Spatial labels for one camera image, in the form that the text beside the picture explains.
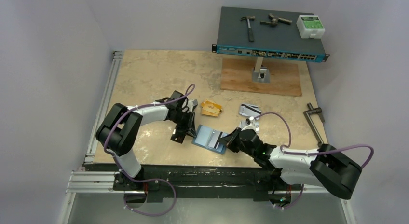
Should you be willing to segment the blue leather card holder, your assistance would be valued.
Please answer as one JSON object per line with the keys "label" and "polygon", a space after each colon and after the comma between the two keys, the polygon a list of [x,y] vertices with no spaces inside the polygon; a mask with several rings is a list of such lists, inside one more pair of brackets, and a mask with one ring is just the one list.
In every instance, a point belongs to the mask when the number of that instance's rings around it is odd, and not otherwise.
{"label": "blue leather card holder", "polygon": [[[212,152],[216,152],[218,154],[224,154],[226,151],[226,146],[222,143],[219,142],[219,146],[217,149],[211,149],[207,147],[207,143],[209,141],[210,135],[212,134],[212,131],[215,129],[212,129],[210,127],[204,126],[204,125],[199,125],[197,129],[197,136],[192,139],[192,144],[202,147],[204,149],[210,150]],[[222,136],[220,138],[223,138],[227,136],[228,133],[223,132]]]}

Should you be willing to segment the silver VIP credit card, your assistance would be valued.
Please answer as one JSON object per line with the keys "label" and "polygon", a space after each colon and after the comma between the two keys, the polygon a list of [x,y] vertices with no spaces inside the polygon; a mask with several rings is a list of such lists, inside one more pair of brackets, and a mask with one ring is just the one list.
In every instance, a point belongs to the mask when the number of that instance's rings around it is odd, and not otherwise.
{"label": "silver VIP credit card", "polygon": [[219,146],[219,138],[222,136],[222,134],[223,132],[221,131],[213,130],[207,143],[207,147],[211,149],[217,149]]}

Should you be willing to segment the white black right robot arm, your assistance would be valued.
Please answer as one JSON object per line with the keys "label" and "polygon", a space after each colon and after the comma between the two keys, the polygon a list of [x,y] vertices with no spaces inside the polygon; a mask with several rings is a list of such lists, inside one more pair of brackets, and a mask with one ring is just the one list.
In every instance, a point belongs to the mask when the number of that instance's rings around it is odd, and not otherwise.
{"label": "white black right robot arm", "polygon": [[252,129],[236,128],[219,138],[219,142],[235,153],[244,152],[264,169],[277,170],[271,175],[271,183],[278,189],[293,184],[320,186],[332,195],[348,200],[363,169],[332,145],[322,144],[312,150],[286,151],[264,143]]}

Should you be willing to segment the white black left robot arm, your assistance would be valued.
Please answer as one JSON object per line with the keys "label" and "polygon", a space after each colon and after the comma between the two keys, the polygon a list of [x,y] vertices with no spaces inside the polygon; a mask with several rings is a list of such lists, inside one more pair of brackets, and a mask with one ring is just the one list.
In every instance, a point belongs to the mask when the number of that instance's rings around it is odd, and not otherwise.
{"label": "white black left robot arm", "polygon": [[137,190],[144,183],[143,168],[133,153],[139,128],[153,122],[172,121],[176,126],[170,139],[183,143],[186,136],[197,136],[194,124],[197,106],[197,100],[188,99],[178,91],[169,98],[141,106],[127,107],[116,103],[97,129],[95,138],[126,176],[125,184]]}

